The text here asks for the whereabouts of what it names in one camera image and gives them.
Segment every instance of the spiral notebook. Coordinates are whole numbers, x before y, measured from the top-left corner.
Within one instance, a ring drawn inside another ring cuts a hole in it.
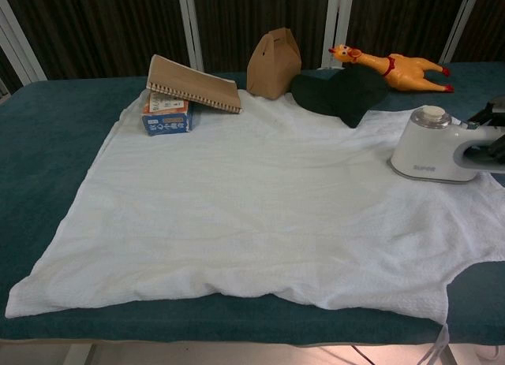
[[[241,111],[234,81],[196,71],[159,55],[151,59],[147,89],[231,113]]]

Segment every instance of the rubber chicken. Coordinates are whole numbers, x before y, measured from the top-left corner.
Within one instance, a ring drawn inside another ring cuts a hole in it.
[[[408,58],[400,54],[378,58],[343,44],[329,51],[342,63],[357,63],[375,69],[392,88],[399,91],[455,91],[451,85],[438,85],[425,79],[425,71],[428,70],[441,72],[445,76],[449,76],[450,72],[449,69],[423,58]]]

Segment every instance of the white towel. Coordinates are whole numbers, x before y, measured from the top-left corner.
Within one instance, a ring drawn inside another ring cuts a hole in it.
[[[505,259],[489,174],[437,184],[387,165],[410,111],[351,129],[291,95],[240,96],[242,114],[205,111],[177,135],[145,134],[145,93],[127,108],[6,317],[221,292],[444,324],[447,284]]]

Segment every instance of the brown paper box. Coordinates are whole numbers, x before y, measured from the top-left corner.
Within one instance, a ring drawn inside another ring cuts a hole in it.
[[[300,51],[291,30],[272,30],[263,35],[249,60],[247,91],[277,99],[288,91],[291,80],[300,70]]]

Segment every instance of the white iron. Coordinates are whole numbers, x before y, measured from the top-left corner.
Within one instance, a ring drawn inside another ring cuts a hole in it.
[[[505,127],[453,124],[441,107],[423,106],[412,112],[389,163],[396,173],[423,181],[462,183],[479,171],[505,173],[505,164],[485,150],[502,136]]]

